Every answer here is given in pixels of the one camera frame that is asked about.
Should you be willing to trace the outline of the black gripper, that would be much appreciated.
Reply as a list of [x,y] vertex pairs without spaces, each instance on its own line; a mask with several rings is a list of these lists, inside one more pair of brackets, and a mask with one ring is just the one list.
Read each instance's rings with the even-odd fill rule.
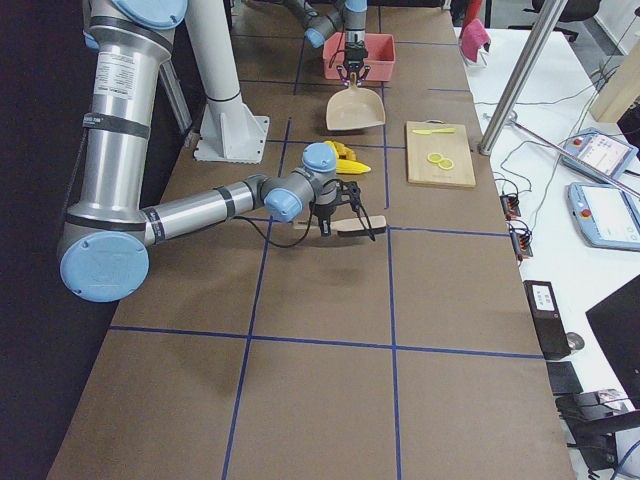
[[332,234],[330,220],[339,202],[340,194],[338,193],[338,188],[331,187],[310,206],[312,214],[318,220],[318,227],[322,237],[329,237]]
[[361,71],[358,76],[358,82],[364,82],[371,70],[370,65],[365,65],[364,60],[367,58],[367,50],[363,41],[347,42],[344,48],[343,65],[336,67],[340,81],[349,83],[351,76],[350,71]]

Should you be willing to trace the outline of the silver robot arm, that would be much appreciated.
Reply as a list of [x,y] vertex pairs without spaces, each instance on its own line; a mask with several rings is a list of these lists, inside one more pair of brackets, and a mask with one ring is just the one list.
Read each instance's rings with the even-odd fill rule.
[[335,1],[332,10],[321,14],[309,1],[272,1],[281,5],[298,20],[305,30],[305,37],[314,48],[323,46],[335,33],[344,40],[344,59],[337,67],[338,75],[345,86],[360,86],[366,80],[371,67],[365,64],[366,15],[365,0]]
[[269,121],[243,101],[222,2],[87,1],[83,14],[97,64],[83,119],[82,188],[64,212],[57,249],[60,277],[71,293],[91,302],[120,300],[145,280],[150,246],[257,209],[283,223],[309,212],[328,226],[339,182],[335,153],[324,143],[307,146],[287,176],[252,175],[145,205],[144,182],[169,171],[191,128],[171,62],[178,28],[187,30],[206,96],[197,157],[257,163]]

